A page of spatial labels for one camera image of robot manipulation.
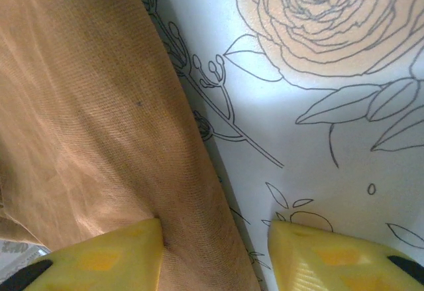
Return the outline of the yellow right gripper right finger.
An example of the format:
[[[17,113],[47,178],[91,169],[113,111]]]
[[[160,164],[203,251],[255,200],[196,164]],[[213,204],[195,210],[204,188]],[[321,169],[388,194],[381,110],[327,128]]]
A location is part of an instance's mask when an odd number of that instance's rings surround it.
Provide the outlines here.
[[[378,243],[272,221],[268,251],[279,290],[422,290],[423,266]]]

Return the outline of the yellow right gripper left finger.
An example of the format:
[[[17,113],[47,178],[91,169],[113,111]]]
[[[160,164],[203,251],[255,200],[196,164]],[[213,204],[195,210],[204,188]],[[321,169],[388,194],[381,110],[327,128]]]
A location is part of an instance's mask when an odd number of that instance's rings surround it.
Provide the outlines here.
[[[1,283],[2,290],[157,290],[164,253],[152,218],[48,253]]]

